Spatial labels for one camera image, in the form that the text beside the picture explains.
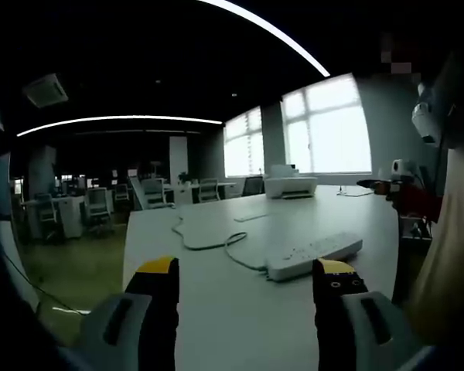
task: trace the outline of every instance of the green floor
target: green floor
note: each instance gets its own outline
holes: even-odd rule
[[[122,291],[127,225],[114,226],[105,237],[82,237],[65,244],[26,247],[22,261],[29,279],[71,308],[90,311]],[[65,345],[75,342],[82,316],[39,292],[39,320]]]

